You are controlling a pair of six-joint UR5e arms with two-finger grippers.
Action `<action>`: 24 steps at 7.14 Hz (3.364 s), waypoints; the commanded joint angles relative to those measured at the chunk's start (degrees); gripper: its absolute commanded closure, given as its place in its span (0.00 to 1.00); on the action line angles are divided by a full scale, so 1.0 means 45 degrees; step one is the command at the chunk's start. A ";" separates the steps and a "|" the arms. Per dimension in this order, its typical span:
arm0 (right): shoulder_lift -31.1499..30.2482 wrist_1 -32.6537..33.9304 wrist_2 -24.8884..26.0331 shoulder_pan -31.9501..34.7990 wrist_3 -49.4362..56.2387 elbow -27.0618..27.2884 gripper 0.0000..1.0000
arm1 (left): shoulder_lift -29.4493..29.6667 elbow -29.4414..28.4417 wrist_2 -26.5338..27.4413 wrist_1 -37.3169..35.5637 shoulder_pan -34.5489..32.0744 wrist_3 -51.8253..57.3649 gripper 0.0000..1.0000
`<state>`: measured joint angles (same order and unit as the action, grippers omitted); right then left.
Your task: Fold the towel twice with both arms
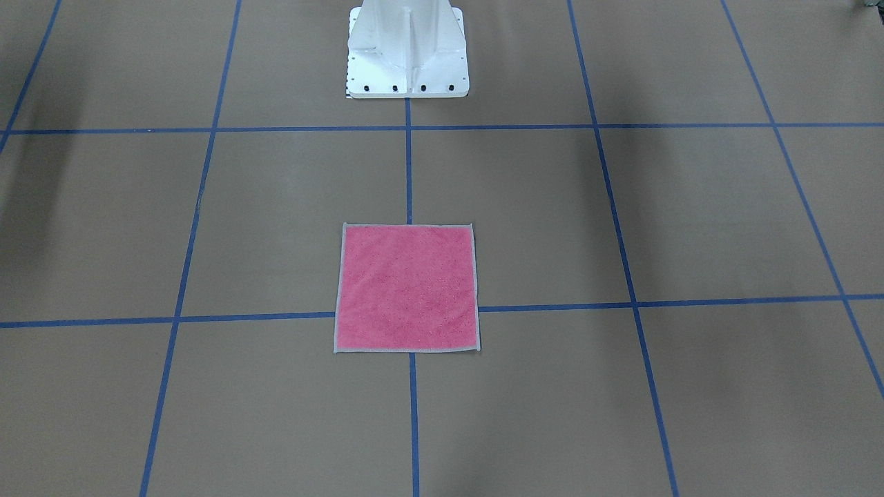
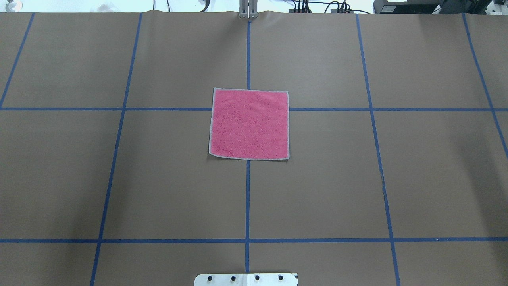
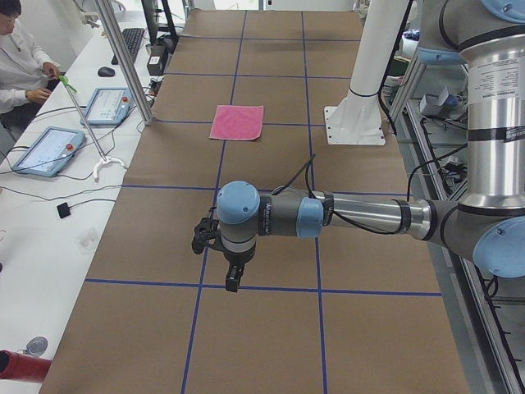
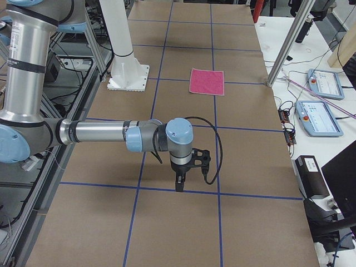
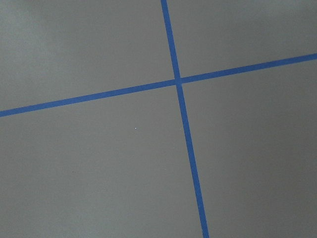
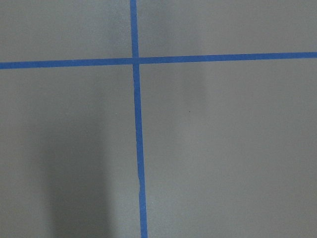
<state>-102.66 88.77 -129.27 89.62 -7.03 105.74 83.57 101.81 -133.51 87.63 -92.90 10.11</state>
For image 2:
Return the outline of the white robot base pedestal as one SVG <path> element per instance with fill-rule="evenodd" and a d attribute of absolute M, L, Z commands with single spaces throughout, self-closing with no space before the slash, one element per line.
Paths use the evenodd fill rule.
<path fill-rule="evenodd" d="M 298 286 L 299 279 L 293 273 L 229 273 L 200 274 L 194 286 Z"/>

